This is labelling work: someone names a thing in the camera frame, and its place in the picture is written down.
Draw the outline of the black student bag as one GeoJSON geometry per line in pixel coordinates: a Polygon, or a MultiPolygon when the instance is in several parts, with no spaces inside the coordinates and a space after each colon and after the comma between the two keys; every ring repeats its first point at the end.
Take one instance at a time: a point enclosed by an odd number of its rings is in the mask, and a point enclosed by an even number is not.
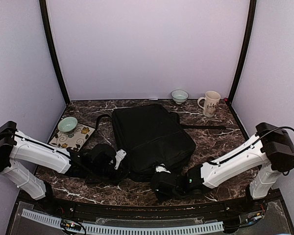
{"type": "Polygon", "coordinates": [[[196,149],[186,129],[226,129],[181,124],[177,113],[168,112],[160,104],[114,110],[111,121],[117,148],[127,152],[128,177],[136,182],[149,181],[160,164],[181,172],[196,149]]]}

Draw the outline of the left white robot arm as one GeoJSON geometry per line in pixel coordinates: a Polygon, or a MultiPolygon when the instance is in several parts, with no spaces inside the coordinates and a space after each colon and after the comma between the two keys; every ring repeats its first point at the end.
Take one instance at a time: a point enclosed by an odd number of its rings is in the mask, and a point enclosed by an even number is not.
{"type": "Polygon", "coordinates": [[[74,178],[93,178],[118,184],[129,173],[127,153],[108,144],[97,144],[86,152],[53,147],[34,140],[17,129],[13,121],[0,127],[0,175],[27,192],[48,213],[59,210],[51,185],[36,178],[20,161],[50,168],[74,178]]]}

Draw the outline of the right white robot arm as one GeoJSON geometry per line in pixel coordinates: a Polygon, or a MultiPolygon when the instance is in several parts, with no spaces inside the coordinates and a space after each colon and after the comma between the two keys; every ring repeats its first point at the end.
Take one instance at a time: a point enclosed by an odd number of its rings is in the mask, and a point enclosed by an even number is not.
{"type": "Polygon", "coordinates": [[[294,129],[262,122],[245,143],[217,159],[190,168],[185,175],[174,174],[165,164],[160,164],[155,168],[150,188],[159,200],[196,197],[260,166],[247,187],[248,196],[240,202],[244,212],[251,212],[259,205],[259,199],[267,196],[279,176],[288,175],[294,169],[294,141],[289,130],[294,129]]]}

